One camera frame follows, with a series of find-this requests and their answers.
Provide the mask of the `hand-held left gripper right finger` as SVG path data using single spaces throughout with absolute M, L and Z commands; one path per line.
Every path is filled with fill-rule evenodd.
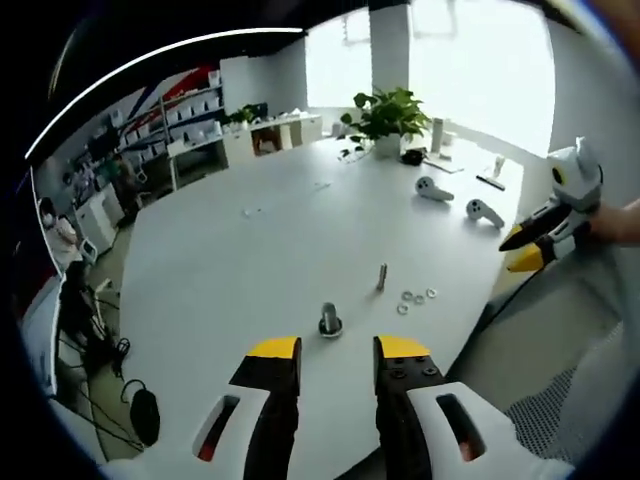
M 373 339 L 376 427 L 388 479 L 523 479 L 513 423 L 460 382 L 448 382 L 419 342 Z

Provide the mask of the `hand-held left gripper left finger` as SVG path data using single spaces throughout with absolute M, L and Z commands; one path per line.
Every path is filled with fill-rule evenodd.
M 299 424 L 302 341 L 279 337 L 243 358 L 196 435 L 216 479 L 285 479 Z

